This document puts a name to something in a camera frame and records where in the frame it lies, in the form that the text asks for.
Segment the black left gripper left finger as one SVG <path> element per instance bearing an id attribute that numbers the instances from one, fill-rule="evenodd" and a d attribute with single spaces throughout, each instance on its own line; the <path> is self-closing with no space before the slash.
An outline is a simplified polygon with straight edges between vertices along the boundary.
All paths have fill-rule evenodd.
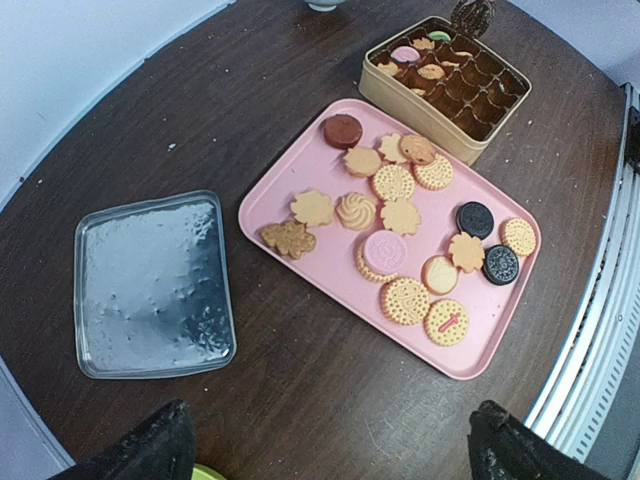
<path id="1" fill-rule="evenodd" d="M 115 444 L 55 477 L 57 479 L 190 479 L 198 451 L 186 402 L 163 405 Z"/>

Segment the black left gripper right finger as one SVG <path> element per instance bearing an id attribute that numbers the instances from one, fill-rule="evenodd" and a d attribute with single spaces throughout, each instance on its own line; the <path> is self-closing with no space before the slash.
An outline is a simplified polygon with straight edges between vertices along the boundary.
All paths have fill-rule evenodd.
<path id="1" fill-rule="evenodd" d="M 502 406 L 483 401 L 469 418 L 474 479 L 602 479 L 604 476 L 548 444 Z"/>

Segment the silver metal tin lid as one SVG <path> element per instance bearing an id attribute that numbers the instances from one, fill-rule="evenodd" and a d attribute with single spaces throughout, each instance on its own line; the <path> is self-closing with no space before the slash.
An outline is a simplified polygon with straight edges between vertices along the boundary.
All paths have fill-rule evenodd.
<path id="1" fill-rule="evenodd" d="M 229 365 L 237 340 L 219 197 L 193 191 L 84 217 L 74 322 L 89 378 L 174 378 Z"/>

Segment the dark red round cookie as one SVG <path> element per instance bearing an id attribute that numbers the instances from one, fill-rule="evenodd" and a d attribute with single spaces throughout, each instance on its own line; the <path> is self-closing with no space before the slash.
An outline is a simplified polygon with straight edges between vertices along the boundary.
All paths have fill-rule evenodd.
<path id="1" fill-rule="evenodd" d="M 346 150 L 359 143 L 363 135 L 363 127 L 355 117 L 337 114 L 324 121 L 323 135 L 330 146 Z"/>

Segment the green round cookie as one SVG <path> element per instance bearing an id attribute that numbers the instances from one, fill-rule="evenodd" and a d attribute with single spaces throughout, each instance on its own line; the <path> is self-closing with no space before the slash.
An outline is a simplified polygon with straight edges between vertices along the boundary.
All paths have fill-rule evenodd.
<path id="1" fill-rule="evenodd" d="M 432 41 L 442 41 L 449 43 L 451 36 L 445 31 L 432 31 L 428 34 L 428 38 Z"/>

